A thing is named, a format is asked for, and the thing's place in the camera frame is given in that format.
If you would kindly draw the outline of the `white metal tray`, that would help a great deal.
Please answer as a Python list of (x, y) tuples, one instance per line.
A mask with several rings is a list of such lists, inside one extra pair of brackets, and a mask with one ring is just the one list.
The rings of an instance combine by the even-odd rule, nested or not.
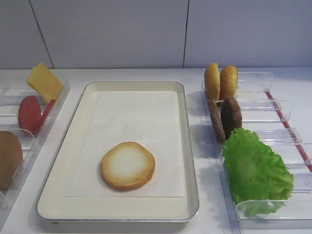
[(87, 85), (38, 199), (39, 216), (187, 222), (198, 208), (182, 84)]

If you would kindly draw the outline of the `brown meat patty rear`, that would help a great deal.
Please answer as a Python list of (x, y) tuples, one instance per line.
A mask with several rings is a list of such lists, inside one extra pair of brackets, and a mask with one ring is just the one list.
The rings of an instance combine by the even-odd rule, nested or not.
[(234, 129), (242, 127), (241, 109), (234, 97), (227, 98), (223, 101), (220, 116), (225, 139), (230, 137)]

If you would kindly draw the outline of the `golden bun slice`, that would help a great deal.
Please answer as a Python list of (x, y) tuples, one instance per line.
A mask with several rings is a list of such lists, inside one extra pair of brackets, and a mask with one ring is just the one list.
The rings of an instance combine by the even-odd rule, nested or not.
[(204, 85), (209, 99), (219, 100), (220, 74), (217, 63), (211, 63), (205, 70)]
[(222, 69), (220, 73), (220, 100), (233, 98), (238, 82), (238, 69), (232, 65), (228, 65)]

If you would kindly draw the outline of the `golden bun slice front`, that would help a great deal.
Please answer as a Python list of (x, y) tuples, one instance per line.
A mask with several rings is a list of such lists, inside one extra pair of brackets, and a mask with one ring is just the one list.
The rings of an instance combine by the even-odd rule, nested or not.
[(220, 74), (217, 63), (211, 63), (205, 70), (204, 85), (209, 99), (219, 100)]

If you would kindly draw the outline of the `red tomato slice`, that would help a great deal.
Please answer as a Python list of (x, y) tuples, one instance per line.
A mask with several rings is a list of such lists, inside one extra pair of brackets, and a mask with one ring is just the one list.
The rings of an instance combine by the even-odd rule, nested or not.
[(35, 96), (25, 97), (19, 105), (19, 127), (32, 134), (37, 134), (39, 131), (38, 122), (40, 117), (41, 108), (38, 99)]

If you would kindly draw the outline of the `toasted bread slice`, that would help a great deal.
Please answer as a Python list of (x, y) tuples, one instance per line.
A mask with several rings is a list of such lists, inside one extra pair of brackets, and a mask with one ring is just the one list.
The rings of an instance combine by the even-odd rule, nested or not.
[(155, 158), (136, 142), (123, 142), (102, 158), (103, 180), (117, 190), (135, 190), (149, 182), (155, 171)]

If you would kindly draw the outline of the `clear acrylic right food rack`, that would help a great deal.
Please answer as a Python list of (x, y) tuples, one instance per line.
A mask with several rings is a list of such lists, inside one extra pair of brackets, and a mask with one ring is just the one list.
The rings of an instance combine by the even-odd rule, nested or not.
[(312, 231), (312, 145), (289, 124), (273, 74), (223, 71), (202, 83), (212, 148), (234, 234)]

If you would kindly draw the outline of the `golden bun slice rear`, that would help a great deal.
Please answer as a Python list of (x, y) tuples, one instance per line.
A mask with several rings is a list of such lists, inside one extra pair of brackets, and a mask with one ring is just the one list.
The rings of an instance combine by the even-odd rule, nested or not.
[(238, 69), (232, 65), (228, 65), (222, 69), (220, 73), (220, 100), (233, 98), (238, 82)]

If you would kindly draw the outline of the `green lettuce leaf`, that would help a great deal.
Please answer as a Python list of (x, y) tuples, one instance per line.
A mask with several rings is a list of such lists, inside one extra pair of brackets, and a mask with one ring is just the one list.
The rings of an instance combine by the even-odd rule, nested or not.
[(238, 128), (225, 141), (222, 155), (230, 191), (248, 217), (276, 213), (293, 192), (294, 176), (282, 157), (255, 132)]

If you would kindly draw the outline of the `brown meat patty front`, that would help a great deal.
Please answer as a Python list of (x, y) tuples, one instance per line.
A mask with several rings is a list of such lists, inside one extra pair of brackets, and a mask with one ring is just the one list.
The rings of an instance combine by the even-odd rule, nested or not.
[(218, 107), (214, 99), (208, 100), (208, 105), (210, 108), (210, 116), (213, 124), (214, 132), (216, 135), (216, 140), (218, 143), (223, 144), (225, 142), (225, 133), (223, 130), (222, 122), (218, 112)]

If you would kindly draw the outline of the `yellow cheese slice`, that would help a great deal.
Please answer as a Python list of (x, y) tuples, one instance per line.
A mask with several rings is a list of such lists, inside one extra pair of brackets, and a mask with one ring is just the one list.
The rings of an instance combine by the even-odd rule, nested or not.
[(43, 95), (46, 104), (49, 104), (52, 99), (56, 100), (60, 91), (63, 89), (63, 84), (42, 62), (33, 67), (27, 83)]

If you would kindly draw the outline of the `clear acrylic left food rack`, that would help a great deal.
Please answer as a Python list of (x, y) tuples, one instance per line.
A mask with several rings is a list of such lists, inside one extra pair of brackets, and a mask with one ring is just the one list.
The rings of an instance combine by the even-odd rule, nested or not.
[(41, 112), (46, 109), (46, 103), (42, 95), (36, 93), (34, 90), (27, 89), (11, 89), (3, 88), (0, 90), (0, 129), (2, 131), (10, 131), (14, 133), (22, 148), (23, 160), (21, 165), (17, 168), (7, 191), (0, 192), (0, 219), (5, 220), (10, 214), (12, 207), (31, 171), (35, 160), (69, 94), (70, 84), (66, 81), (63, 89), (60, 91), (56, 103), (46, 121), (43, 123), (41, 130), (37, 134), (32, 134), (27, 130), (23, 130), (18, 124), (18, 110), (21, 101), (30, 95), (34, 95), (40, 103)]

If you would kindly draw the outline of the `brown meat patty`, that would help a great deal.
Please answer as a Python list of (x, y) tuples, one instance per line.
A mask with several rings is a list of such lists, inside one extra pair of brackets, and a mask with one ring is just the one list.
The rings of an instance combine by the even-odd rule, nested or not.
[(218, 112), (218, 107), (214, 99), (208, 100), (208, 105), (210, 108), (210, 116), (213, 124), (214, 132), (216, 135), (216, 140), (218, 143), (223, 144), (225, 142), (225, 133), (223, 130), (222, 122)]
[(225, 139), (230, 137), (234, 129), (242, 127), (241, 109), (234, 97), (227, 98), (223, 101), (220, 116)]

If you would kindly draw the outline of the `white tray liner paper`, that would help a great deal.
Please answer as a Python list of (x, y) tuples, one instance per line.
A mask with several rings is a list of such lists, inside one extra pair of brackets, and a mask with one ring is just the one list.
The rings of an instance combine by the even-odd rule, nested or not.
[[(152, 178), (121, 192), (104, 182), (104, 155), (129, 142), (155, 160)], [(68, 197), (182, 197), (183, 162), (178, 97), (174, 91), (97, 92), (88, 130), (74, 164)]]

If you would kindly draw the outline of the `clear acrylic food rack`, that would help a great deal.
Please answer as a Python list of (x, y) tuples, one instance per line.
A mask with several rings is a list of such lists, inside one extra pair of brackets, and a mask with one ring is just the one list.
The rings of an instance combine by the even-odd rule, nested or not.
[(18, 110), (21, 101), (30, 95), (34, 95), (40, 103), (41, 112), (46, 109), (46, 103), (42, 95), (36, 93), (34, 90), (27, 89), (11, 89), (3, 88), (0, 90), (0, 129), (2, 131), (10, 131), (14, 133), (22, 148), (23, 160), (21, 165), (17, 168), (7, 191), (0, 192), (0, 219), (5, 220), (10, 214), (12, 207), (31, 171), (35, 160), (69, 94), (70, 84), (66, 81), (63, 89), (60, 91), (56, 103), (46, 121), (43, 123), (41, 130), (37, 134), (32, 134), (27, 130), (23, 130), (18, 124)]
[(289, 124), (273, 74), (223, 71), (202, 83), (212, 148), (234, 234), (312, 231), (312, 145)]

